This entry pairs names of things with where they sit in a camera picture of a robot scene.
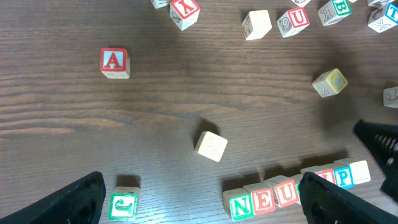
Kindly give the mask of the yellow S wooden block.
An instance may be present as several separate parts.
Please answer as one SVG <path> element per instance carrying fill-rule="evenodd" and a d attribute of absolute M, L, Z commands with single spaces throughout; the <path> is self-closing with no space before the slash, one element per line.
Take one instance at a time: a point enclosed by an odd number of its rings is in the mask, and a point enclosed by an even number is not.
<path fill-rule="evenodd" d="M 350 166 L 353 175 L 354 185 L 359 185 L 371 181 L 369 167 L 366 160 L 346 158 L 339 159 L 337 161 L 334 161 L 333 163 Z"/>

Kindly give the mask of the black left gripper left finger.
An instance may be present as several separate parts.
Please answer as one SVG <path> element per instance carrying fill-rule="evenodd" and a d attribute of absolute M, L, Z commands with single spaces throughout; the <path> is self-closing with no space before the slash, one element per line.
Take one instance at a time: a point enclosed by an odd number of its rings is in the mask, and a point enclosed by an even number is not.
<path fill-rule="evenodd" d="M 106 196 L 102 173 L 94 171 L 4 218 L 1 223 L 98 223 Z"/>

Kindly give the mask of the blue P wooden block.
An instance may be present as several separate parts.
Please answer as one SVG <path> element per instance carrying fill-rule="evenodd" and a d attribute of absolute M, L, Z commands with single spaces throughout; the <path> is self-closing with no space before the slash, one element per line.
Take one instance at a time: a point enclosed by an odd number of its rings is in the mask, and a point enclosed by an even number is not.
<path fill-rule="evenodd" d="M 342 164 L 326 164 L 325 169 L 332 169 L 335 176 L 335 184 L 342 189 L 354 187 L 353 175 L 350 166 Z"/>

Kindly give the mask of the green N wooden block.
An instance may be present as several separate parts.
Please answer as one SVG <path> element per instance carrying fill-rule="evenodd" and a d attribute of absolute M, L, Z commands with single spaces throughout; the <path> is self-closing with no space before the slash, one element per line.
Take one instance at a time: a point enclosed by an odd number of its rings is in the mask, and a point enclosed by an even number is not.
<path fill-rule="evenodd" d="M 232 221 L 245 220 L 254 216 L 252 197 L 242 188 L 227 190 L 222 193 L 225 212 Z"/>

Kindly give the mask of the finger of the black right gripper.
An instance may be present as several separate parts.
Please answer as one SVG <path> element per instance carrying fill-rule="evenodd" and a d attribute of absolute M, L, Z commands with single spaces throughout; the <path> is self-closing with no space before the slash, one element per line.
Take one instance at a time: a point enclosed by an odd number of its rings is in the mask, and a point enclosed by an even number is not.
<path fill-rule="evenodd" d="M 381 190 L 397 202 L 397 125 L 359 120 L 353 129 L 386 176 Z"/>

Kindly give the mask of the red E wooden block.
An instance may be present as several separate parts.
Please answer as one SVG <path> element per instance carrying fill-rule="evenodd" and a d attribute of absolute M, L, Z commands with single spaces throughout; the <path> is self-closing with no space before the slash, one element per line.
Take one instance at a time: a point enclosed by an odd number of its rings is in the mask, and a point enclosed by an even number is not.
<path fill-rule="evenodd" d="M 243 189 L 251 195 L 254 215 L 265 215 L 276 210 L 274 191 L 270 185 L 256 183 L 244 185 Z"/>

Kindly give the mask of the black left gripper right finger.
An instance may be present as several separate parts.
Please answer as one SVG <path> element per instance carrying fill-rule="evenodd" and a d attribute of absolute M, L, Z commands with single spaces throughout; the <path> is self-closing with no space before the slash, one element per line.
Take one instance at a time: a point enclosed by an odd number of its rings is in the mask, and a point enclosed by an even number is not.
<path fill-rule="evenodd" d="M 304 173 L 300 201 L 307 222 L 397 224 L 397 217 L 314 174 Z"/>

